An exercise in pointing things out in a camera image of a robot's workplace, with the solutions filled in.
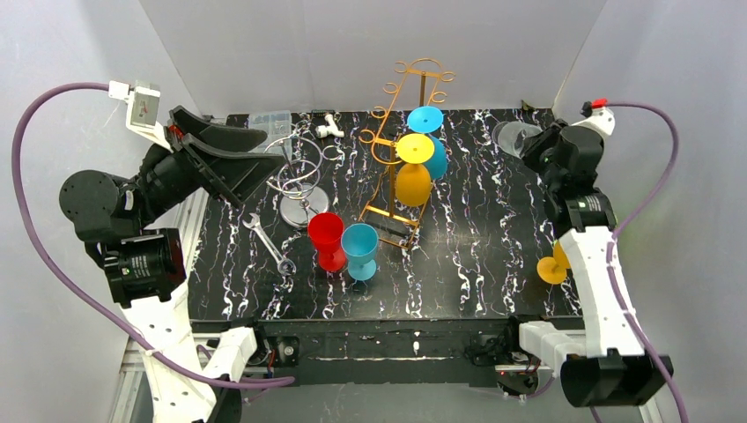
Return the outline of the clear cut glass goblet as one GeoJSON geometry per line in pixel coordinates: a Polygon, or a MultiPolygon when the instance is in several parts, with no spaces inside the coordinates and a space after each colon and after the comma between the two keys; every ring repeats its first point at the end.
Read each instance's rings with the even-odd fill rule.
{"type": "Polygon", "coordinates": [[[499,122],[492,131],[492,139],[506,154],[521,158],[528,145],[528,139],[542,131],[540,127],[530,123],[499,122]]]}

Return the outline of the yellow plastic wine glass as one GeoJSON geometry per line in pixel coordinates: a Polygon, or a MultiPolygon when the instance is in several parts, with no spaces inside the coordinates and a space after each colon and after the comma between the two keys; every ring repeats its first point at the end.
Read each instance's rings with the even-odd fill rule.
{"type": "Polygon", "coordinates": [[[420,206],[430,196],[432,179],[421,164],[431,155],[427,147],[428,138],[417,133],[403,136],[396,144],[396,154],[403,161],[396,176],[396,198],[404,205],[420,206]]]}

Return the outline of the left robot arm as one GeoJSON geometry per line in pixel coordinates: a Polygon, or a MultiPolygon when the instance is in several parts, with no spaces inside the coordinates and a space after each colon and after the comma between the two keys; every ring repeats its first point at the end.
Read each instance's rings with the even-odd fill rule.
{"type": "Polygon", "coordinates": [[[200,189],[242,206],[285,158],[259,151],[261,130],[209,122],[183,107],[171,111],[161,134],[165,144],[150,148],[135,175],[76,172],[61,187],[59,204],[140,344],[154,420],[216,422],[224,402],[239,396],[236,382],[255,335],[247,324],[231,325],[219,336],[211,371],[203,369],[180,232],[155,222],[200,189]]]}

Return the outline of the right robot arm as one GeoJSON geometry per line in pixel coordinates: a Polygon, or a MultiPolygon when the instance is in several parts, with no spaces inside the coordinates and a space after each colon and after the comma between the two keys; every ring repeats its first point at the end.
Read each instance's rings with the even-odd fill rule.
{"type": "Polygon", "coordinates": [[[572,275],[585,335],[570,338],[539,318],[516,319],[514,344],[547,365],[574,407],[644,405],[674,373],[667,355],[645,347],[617,257],[617,221],[595,187],[596,168],[615,123],[611,115],[557,120],[526,140],[521,159],[544,185],[544,209],[557,239],[537,265],[541,278],[572,275]]]}

